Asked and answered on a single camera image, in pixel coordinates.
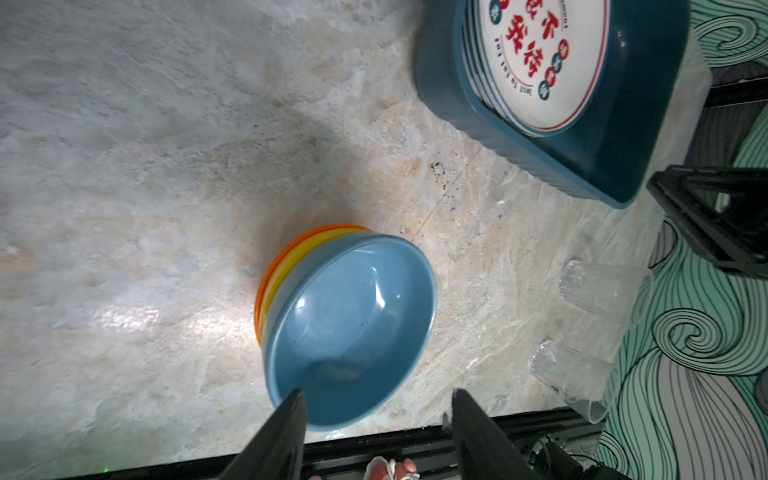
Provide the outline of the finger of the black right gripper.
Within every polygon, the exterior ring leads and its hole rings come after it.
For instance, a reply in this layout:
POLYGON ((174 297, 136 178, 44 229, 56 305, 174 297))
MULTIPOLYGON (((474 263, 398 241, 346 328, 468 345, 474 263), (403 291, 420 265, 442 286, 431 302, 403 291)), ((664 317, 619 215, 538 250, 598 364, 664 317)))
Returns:
POLYGON ((767 277, 767 171, 669 166, 646 188, 691 249, 716 269, 767 277))

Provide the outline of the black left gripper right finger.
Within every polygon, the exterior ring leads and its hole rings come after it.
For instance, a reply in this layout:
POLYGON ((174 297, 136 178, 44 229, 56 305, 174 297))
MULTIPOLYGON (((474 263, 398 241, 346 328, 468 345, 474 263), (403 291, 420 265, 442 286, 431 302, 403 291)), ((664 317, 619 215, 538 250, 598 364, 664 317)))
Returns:
POLYGON ((452 395, 451 432, 462 479, 539 479, 465 389, 452 395))

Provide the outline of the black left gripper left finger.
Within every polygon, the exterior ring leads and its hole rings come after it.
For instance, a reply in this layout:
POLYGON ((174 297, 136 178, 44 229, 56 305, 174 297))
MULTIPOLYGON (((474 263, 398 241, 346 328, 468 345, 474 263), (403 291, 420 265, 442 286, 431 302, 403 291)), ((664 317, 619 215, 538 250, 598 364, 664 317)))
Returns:
POLYGON ((299 479, 307 423, 305 395, 293 389, 218 479, 299 479))

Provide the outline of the blue shallow bowl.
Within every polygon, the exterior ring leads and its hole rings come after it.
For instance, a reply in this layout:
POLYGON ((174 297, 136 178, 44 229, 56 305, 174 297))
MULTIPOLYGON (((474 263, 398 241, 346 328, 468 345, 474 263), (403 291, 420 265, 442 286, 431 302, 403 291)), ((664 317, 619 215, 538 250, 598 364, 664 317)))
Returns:
POLYGON ((436 306, 432 267, 411 242, 362 231, 319 246, 266 315, 260 346, 272 403, 300 389, 316 432, 365 418, 414 370, 436 306))

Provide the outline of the orange shallow bowl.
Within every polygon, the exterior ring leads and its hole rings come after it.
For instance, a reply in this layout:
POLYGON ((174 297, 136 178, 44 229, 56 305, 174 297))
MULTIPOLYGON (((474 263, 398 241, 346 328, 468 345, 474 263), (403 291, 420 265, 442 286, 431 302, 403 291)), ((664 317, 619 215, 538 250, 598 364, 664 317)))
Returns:
POLYGON ((325 225, 296 237, 280 251, 264 274, 255 299, 254 330, 259 345, 262 345, 264 324, 268 310, 272 305, 277 290, 291 270, 319 246, 341 236, 362 231, 367 231, 367 228, 344 223, 325 225))

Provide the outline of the white plate red green circles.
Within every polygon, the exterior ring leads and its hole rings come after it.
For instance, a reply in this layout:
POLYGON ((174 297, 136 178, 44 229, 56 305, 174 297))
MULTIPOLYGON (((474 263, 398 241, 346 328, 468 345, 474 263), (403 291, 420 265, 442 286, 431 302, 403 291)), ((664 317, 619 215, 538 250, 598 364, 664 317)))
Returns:
POLYGON ((605 64, 609 1, 471 1, 466 27, 481 96, 531 137, 567 129, 605 64))

